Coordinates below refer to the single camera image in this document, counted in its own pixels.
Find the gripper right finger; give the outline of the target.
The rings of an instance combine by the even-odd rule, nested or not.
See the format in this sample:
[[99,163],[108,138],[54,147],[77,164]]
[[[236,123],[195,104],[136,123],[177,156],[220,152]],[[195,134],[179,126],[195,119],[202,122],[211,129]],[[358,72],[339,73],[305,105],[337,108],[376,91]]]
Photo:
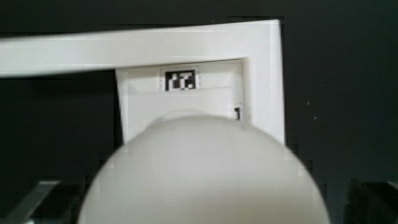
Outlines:
[[351,180],[342,224],[398,224],[398,189],[387,182]]

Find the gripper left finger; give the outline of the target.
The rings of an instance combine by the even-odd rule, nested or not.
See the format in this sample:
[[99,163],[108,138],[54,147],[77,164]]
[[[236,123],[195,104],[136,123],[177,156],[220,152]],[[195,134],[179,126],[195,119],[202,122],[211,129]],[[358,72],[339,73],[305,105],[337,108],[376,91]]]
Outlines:
[[38,181],[0,224],[76,224],[83,196],[81,182]]

